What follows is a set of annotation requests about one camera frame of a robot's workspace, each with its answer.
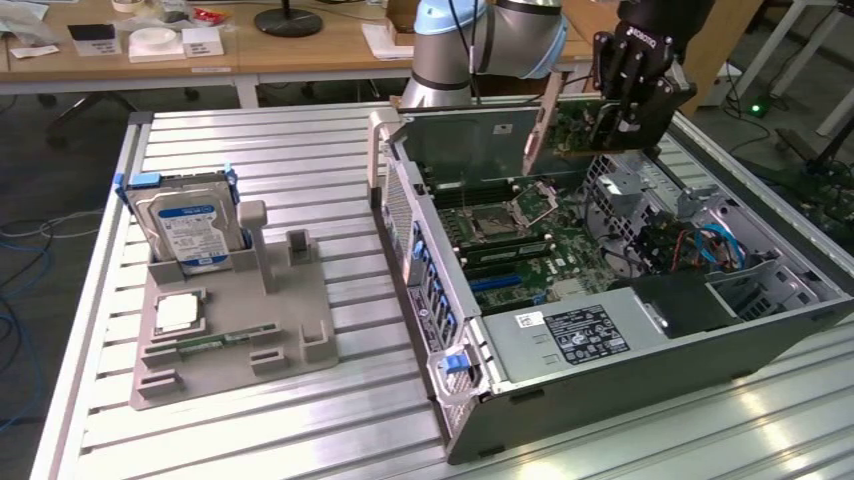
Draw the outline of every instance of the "circuit board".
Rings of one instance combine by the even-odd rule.
[[[555,114],[555,125],[548,128],[546,148],[559,156],[579,156],[600,153],[594,131],[602,121],[606,107],[619,105],[614,100],[578,100],[562,102]]]
[[[503,202],[439,209],[483,315],[604,291],[616,280],[575,200],[547,179],[523,179],[512,192]]]

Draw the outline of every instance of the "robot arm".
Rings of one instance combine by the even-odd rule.
[[[596,149],[643,148],[661,139],[674,112],[697,92],[681,62],[713,5],[714,0],[620,3],[615,32],[594,37],[594,86],[618,103],[592,132]],[[467,44],[472,28],[476,33],[470,51],[454,13]],[[483,0],[422,0],[402,107],[470,104],[470,72],[544,77],[560,56],[567,29],[560,0],[498,0],[495,5]],[[546,96],[543,105],[550,101]]]
[[[467,46],[472,29],[476,33],[470,51],[458,22]],[[422,0],[412,77],[402,106],[468,104],[470,72],[543,78],[560,56],[567,30],[560,0],[498,0],[495,5],[483,0]]]

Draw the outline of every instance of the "white tape roll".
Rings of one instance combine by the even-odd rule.
[[[112,9],[116,12],[133,13],[144,4],[144,0],[112,0]]]

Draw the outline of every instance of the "sticker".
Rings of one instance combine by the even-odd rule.
[[[211,265],[226,260],[228,246],[223,232],[214,227],[212,205],[169,208],[157,212],[172,253],[185,265]]]
[[[546,317],[546,325],[563,358],[572,365],[630,350],[602,305],[551,315]]]
[[[36,48],[11,48],[9,52],[15,55],[15,58],[29,58],[29,57],[40,57],[41,55],[48,55],[51,53],[59,52],[59,48],[53,45],[48,45],[47,47],[36,47]]]
[[[508,135],[512,133],[512,123],[499,123],[492,127],[492,135]]]
[[[488,262],[490,260],[498,260],[500,258],[512,258],[516,256],[516,252],[504,252],[504,253],[494,253],[492,255],[484,255],[480,257],[482,262]]]
[[[538,245],[528,245],[527,247],[522,247],[519,249],[519,255],[524,255],[526,253],[542,252],[546,249],[546,243],[540,243]]]
[[[192,73],[228,73],[231,67],[192,67],[189,71]]]
[[[516,315],[516,323],[519,324],[519,328],[528,328],[535,325],[542,325],[546,323],[543,321],[543,312],[528,312],[522,315]]]

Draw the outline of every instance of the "aluminum table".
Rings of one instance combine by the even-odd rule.
[[[292,228],[319,239],[342,363],[132,410],[148,245],[111,195],[32,478],[850,476],[853,322],[805,340],[731,384],[480,462],[443,462],[366,201],[367,116],[386,106],[167,113],[128,126],[120,172],[185,173],[231,163],[242,197],[267,202],[267,241]],[[681,150],[667,142],[663,149],[678,168]]]

